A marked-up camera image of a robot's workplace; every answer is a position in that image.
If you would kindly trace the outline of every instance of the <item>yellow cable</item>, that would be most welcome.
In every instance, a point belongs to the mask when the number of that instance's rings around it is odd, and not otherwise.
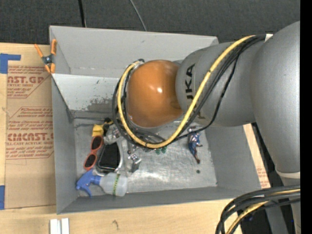
[[[295,190],[289,190],[289,191],[282,191],[282,192],[277,192],[277,193],[272,193],[270,195],[278,195],[278,194],[287,194],[287,193],[297,193],[299,192],[300,189],[295,189]],[[248,215],[249,213],[257,210],[258,208],[260,208],[262,205],[268,203],[269,201],[264,201],[264,202],[260,202],[260,203],[256,203],[254,205],[251,205],[250,207],[248,207],[246,210],[244,210],[238,217],[237,219],[233,222],[233,224],[229,227],[228,231],[226,232],[226,234],[230,234],[231,231],[233,230],[233,228],[240,222],[240,220],[242,220],[246,215]]]
[[[141,139],[139,139],[138,137],[135,136],[135,134],[130,130],[130,128],[128,127],[126,120],[123,116],[122,113],[122,107],[121,107],[121,90],[122,90],[122,85],[123,82],[126,78],[126,76],[128,75],[128,73],[130,72],[130,70],[137,65],[139,62],[136,61],[134,63],[132,63],[127,69],[126,71],[123,73],[121,79],[120,79],[120,83],[119,83],[119,87],[118,87],[118,93],[117,93],[117,106],[118,106],[118,111],[120,114],[120,120],[122,125],[124,126],[126,132],[128,133],[128,135],[135,140],[137,143],[139,143],[142,146],[146,146],[148,148],[160,148],[163,146],[166,146],[168,144],[170,144],[177,136],[178,134],[181,132],[181,130],[183,129],[183,127],[185,126],[188,118],[190,117],[196,103],[197,100],[199,99],[200,94],[202,93],[211,73],[217,68],[217,66],[220,64],[220,62],[223,60],[223,58],[226,57],[226,55],[232,51],[235,47],[237,47],[239,44],[241,44],[242,42],[244,42],[245,40],[247,40],[248,38],[251,38],[253,36],[248,36],[248,37],[244,37],[236,42],[234,42],[233,44],[231,44],[213,63],[213,65],[210,67],[209,71],[206,73],[206,76],[204,77],[203,81],[201,82],[197,93],[194,96],[194,99],[192,100],[192,103],[190,105],[190,107],[188,108],[187,112],[185,113],[185,116],[183,118],[183,120],[181,121],[180,125],[178,126],[178,128],[176,129],[176,131],[165,141],[159,143],[159,144],[152,144],[152,143],[147,143]]]

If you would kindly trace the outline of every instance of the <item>gray robot arm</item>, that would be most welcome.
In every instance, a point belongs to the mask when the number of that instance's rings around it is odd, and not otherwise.
[[[196,51],[182,62],[175,89],[184,112],[203,76],[229,45]],[[206,125],[212,119],[233,65],[207,98],[195,119],[198,123]],[[300,22],[296,22],[241,53],[214,120],[219,126],[256,122],[284,185],[300,184],[299,73]],[[301,233],[300,203],[293,204],[292,210],[296,232]]]

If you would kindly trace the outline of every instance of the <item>orange sunglasses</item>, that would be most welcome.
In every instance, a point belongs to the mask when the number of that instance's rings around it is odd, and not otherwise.
[[[88,154],[86,160],[84,161],[84,169],[89,171],[91,168],[94,167],[98,156],[97,152],[104,147],[103,137],[100,135],[94,136],[91,141],[91,151]]]

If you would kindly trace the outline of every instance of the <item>smartphone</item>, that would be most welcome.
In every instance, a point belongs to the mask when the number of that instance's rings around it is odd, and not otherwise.
[[[117,143],[105,145],[97,161],[97,170],[102,173],[111,173],[119,170],[122,164]]]

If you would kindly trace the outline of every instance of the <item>plastic bottle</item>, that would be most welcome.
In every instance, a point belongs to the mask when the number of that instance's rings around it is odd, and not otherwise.
[[[106,194],[125,196],[128,190],[128,177],[117,173],[108,173],[105,176],[93,175],[93,169],[86,172],[76,183],[77,190],[84,190],[91,197],[90,184],[102,187]]]

